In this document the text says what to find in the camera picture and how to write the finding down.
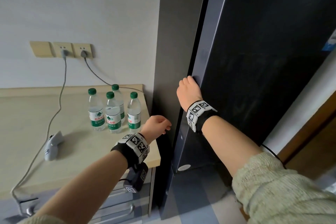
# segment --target person's left hand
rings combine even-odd
[[[141,133],[148,144],[157,139],[162,134],[166,133],[166,130],[170,130],[171,123],[165,117],[161,115],[154,115],[149,117],[145,125],[141,128]]]

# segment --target blank wall plate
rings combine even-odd
[[[74,51],[72,49],[71,43],[62,43],[62,42],[53,42],[54,51],[56,54],[56,57],[61,58],[61,50],[68,51],[67,58],[74,58]]]
[[[30,41],[30,47],[38,58],[53,58],[50,42]]]
[[[73,44],[73,50],[75,51],[76,58],[81,58],[82,51],[86,51],[87,58],[93,58],[91,44]]]

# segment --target blue sticker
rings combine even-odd
[[[322,48],[322,51],[331,52],[335,49],[335,47],[336,47],[336,30],[332,33],[331,37],[325,43],[324,47]]]

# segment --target knit sleeve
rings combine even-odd
[[[336,223],[336,196],[312,180],[285,170],[263,152],[233,177],[232,188],[250,216],[249,223]]]
[[[53,216],[43,215],[24,219],[18,224],[65,224],[65,222]]]

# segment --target gray cable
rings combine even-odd
[[[24,181],[24,179],[27,177],[31,167],[33,166],[37,156],[40,154],[40,151],[43,149],[44,145],[46,144],[46,142],[49,140],[49,130],[50,130],[50,126],[51,126],[51,123],[53,122],[54,118],[56,117],[56,115],[62,110],[62,106],[61,106],[61,97],[62,97],[62,93],[63,93],[63,90],[64,90],[64,86],[65,86],[65,82],[67,80],[67,60],[66,58],[64,58],[64,63],[65,63],[65,73],[64,73],[64,82],[63,82],[63,86],[62,86],[62,89],[61,89],[61,92],[59,94],[59,98],[58,98],[58,105],[59,105],[59,109],[58,111],[54,114],[54,116],[51,118],[49,124],[48,124],[48,129],[47,129],[47,137],[46,137],[46,140],[45,142],[43,143],[43,145],[41,146],[41,148],[39,149],[39,151],[37,152],[37,154],[35,155],[35,157],[33,158],[32,162],[30,163],[26,173],[24,174],[24,176],[22,177],[22,179],[12,188],[12,190],[10,191],[12,197],[14,198],[15,202],[17,203],[17,206],[19,208],[19,212],[22,216],[28,216],[28,214],[24,213],[22,211],[22,208],[21,208],[21,205],[20,205],[20,201],[19,199],[16,197],[15,193],[14,193],[14,190],[17,189],[20,184]]]
[[[110,85],[110,86],[112,86],[112,84],[109,84],[109,83],[107,83],[107,82],[105,82],[102,78],[100,78],[95,72],[93,72],[92,71],[92,69],[91,69],[91,67],[89,66],[89,64],[87,63],[87,61],[86,61],[86,57],[83,57],[84,58],[84,60],[85,60],[85,63],[86,63],[86,65],[87,65],[87,67],[90,69],[90,71],[99,79],[99,80],[101,80],[103,83],[105,83],[105,84],[107,84],[107,85]],[[140,92],[142,92],[143,93],[143,91],[141,91],[141,90],[138,90],[138,89],[135,89],[135,88],[129,88],[129,87],[120,87],[119,86],[119,88],[123,88],[123,89],[130,89],[130,90],[137,90],[137,91],[140,91]]]

